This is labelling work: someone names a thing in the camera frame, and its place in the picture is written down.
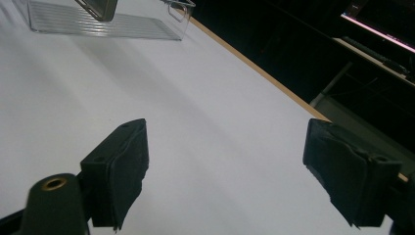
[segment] dark background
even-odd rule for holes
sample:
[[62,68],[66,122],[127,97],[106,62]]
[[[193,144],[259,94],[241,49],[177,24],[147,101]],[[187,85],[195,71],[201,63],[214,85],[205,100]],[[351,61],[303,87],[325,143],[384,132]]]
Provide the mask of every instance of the dark background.
[[349,36],[406,68],[415,56],[342,19],[350,0],[194,2],[195,19],[307,103],[353,62],[331,97],[415,153],[415,87],[332,37]]

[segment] white tabletop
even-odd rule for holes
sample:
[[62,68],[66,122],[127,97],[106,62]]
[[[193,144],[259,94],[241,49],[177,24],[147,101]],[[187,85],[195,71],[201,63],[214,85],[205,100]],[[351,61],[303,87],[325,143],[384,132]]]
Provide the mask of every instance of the white tabletop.
[[181,42],[38,34],[0,6],[1,217],[145,118],[150,169],[118,234],[388,234],[350,228],[302,164],[312,115],[193,24]]

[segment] table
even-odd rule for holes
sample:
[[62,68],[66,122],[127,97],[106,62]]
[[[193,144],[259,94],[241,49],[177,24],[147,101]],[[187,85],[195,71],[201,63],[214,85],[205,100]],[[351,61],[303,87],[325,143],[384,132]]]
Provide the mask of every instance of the table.
[[312,109],[201,25],[181,42],[38,34],[0,6],[1,217],[145,118],[150,169],[118,234],[388,233],[350,228],[302,165]]

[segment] clear container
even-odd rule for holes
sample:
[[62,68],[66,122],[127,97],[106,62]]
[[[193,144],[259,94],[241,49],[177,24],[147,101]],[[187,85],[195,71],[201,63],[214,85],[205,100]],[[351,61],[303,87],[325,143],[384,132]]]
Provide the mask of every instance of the clear container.
[[74,0],[13,0],[36,32],[181,40],[196,5],[190,0],[118,0],[111,22],[98,22]]

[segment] screen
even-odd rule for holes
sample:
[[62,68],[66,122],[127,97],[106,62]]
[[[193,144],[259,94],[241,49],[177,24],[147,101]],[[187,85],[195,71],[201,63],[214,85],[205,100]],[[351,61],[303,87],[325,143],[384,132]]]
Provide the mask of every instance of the screen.
[[357,0],[342,17],[415,53],[415,0]]

